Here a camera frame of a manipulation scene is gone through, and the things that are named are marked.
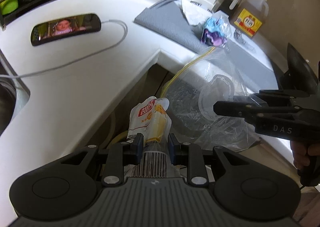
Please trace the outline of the person right hand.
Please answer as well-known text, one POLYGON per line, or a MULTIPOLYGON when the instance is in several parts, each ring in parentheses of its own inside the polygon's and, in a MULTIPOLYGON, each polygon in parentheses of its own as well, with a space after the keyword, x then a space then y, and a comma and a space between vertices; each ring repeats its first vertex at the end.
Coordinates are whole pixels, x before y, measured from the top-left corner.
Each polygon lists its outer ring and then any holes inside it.
POLYGON ((290 147, 293 154, 293 164, 299 170, 302 170, 304 167, 310 165, 310 157, 320 155, 319 144, 314 144, 309 147, 305 147, 300 142, 291 141, 290 147))

